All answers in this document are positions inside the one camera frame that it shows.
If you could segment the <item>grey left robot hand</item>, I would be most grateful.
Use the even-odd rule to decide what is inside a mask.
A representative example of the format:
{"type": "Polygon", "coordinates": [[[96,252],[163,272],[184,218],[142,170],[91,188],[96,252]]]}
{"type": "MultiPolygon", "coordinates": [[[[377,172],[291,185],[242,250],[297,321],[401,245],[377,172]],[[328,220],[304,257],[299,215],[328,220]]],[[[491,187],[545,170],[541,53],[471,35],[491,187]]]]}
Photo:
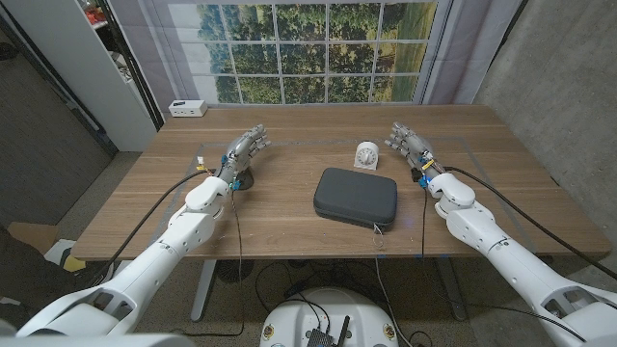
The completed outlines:
{"type": "Polygon", "coordinates": [[[217,177],[226,183],[243,182],[249,176],[251,160],[263,149],[270,146],[267,130],[258,124],[233,140],[222,157],[217,177]]]}

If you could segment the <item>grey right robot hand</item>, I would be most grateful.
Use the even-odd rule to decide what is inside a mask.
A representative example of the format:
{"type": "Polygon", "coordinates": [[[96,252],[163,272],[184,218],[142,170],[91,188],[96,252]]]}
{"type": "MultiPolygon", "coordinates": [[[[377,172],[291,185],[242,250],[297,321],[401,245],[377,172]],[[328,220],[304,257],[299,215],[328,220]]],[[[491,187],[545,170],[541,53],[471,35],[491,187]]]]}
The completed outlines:
{"type": "Polygon", "coordinates": [[[445,173],[430,144],[401,122],[396,121],[392,125],[385,144],[406,159],[416,182],[428,184],[437,175],[445,173]]]}

